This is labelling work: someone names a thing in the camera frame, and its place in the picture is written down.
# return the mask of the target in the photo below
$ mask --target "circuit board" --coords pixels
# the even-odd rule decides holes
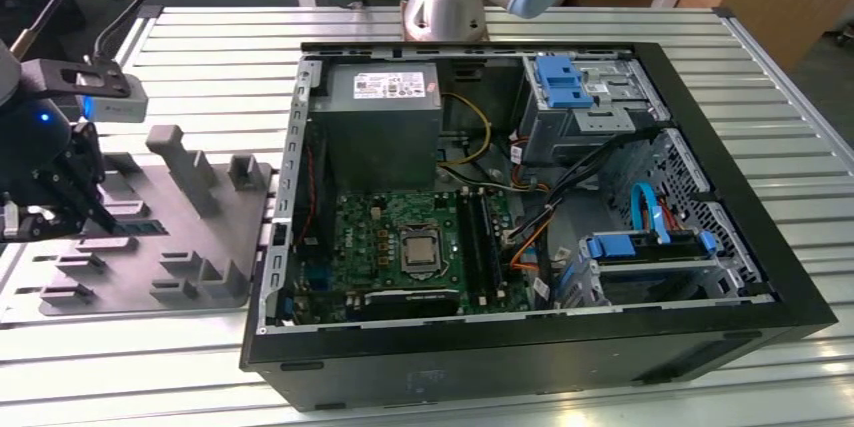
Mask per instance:
[[[460,292],[457,314],[496,313],[529,309],[527,286],[521,276],[505,279],[504,297],[489,305],[468,298],[466,273],[457,230],[454,192],[346,195],[337,199],[334,257],[330,265],[329,292],[452,289]],[[507,199],[489,195],[487,205],[496,232],[509,227]],[[422,242],[434,238],[434,256]],[[426,269],[413,271],[410,261],[425,261]],[[320,323],[345,320],[342,302],[332,296],[312,311]]]

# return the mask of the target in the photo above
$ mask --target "yellow cable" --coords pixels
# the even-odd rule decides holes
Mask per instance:
[[[516,255],[512,256],[512,260],[509,261],[509,266],[515,269],[515,268],[524,268],[520,266],[524,266],[527,264],[520,264],[519,263],[519,259],[521,258],[521,254],[524,254],[524,250],[531,246],[531,244],[533,243],[533,241],[536,240],[536,237],[539,237],[539,234],[543,233],[543,230],[545,230],[545,227],[548,226],[548,224],[551,223],[551,219],[553,218],[553,214],[548,217],[548,219],[545,219],[545,222],[543,222],[543,225],[539,226],[539,228],[536,229],[536,231],[533,232],[533,234],[531,235],[531,237],[528,238],[528,240],[524,242],[524,244],[521,245],[521,248],[519,249],[519,252],[516,252]]]
[[[485,115],[483,114],[483,111],[477,108],[477,106],[465,97],[462,97],[461,95],[454,94],[452,92],[445,92],[442,95],[448,95],[448,96],[453,97],[462,104],[465,104],[468,106],[468,108],[474,111],[474,114],[477,114],[477,117],[480,117],[480,120],[483,121],[483,126],[485,127],[485,137],[483,139],[483,145],[480,146],[477,151],[473,154],[470,154],[468,157],[465,157],[464,159],[448,160],[445,162],[438,162],[438,165],[446,167],[446,166],[450,166],[450,165],[460,165],[460,164],[465,164],[465,163],[470,162],[472,160],[474,160],[480,156],[480,154],[483,154],[483,152],[485,152],[485,150],[489,148],[489,142],[492,140],[492,127],[489,126],[489,119],[485,118]]]

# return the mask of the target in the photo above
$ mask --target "slotted metal table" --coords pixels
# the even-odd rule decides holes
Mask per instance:
[[[571,9],[523,21],[487,14],[496,41],[645,41],[664,47],[839,323],[697,380],[648,388],[300,414],[237,368],[245,309],[45,318],[52,267],[0,258],[0,424],[779,425],[854,418],[854,153],[733,19],[708,10]],[[118,53],[150,97],[144,124],[101,125],[101,148],[158,158],[148,127],[177,124],[212,163],[273,166],[305,41],[400,39],[396,9],[166,8]]]

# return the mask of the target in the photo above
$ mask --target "blue plastic clip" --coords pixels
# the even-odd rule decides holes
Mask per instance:
[[[645,199],[645,211],[649,214],[651,227],[661,244],[669,243],[669,234],[664,225],[664,211],[655,200],[655,191],[648,182],[636,182],[631,187],[631,228],[643,230],[643,215],[640,214],[640,196]]]
[[[605,257],[632,257],[635,255],[635,246],[628,234],[596,235],[596,239]]]
[[[587,239],[587,250],[589,251],[589,257],[592,259],[597,259],[604,255],[604,252],[601,252],[601,244],[599,243],[599,239],[595,237],[592,239]]]
[[[717,239],[715,237],[715,234],[712,234],[707,230],[703,230],[699,233],[699,241],[705,248],[705,253],[708,253],[708,255],[713,255],[713,253],[717,251]]]
[[[593,100],[581,88],[581,72],[565,55],[536,57],[536,71],[548,107],[588,109]]]

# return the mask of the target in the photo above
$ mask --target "ventilation grille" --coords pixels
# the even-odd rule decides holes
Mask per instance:
[[[645,181],[655,193],[663,196],[667,208],[687,227],[712,232],[720,250],[737,262],[737,272],[744,282],[756,280],[748,262],[740,256],[733,239],[727,231],[728,221],[720,219],[721,209],[715,203],[697,202],[695,195],[700,187],[691,177],[681,154],[667,134],[649,142],[639,142],[621,148],[612,156],[599,174],[599,183],[607,195],[608,206],[625,228],[631,228],[631,187]]]
[[[453,60],[453,62],[450,62],[453,82],[480,82],[483,80],[484,66],[485,59]]]

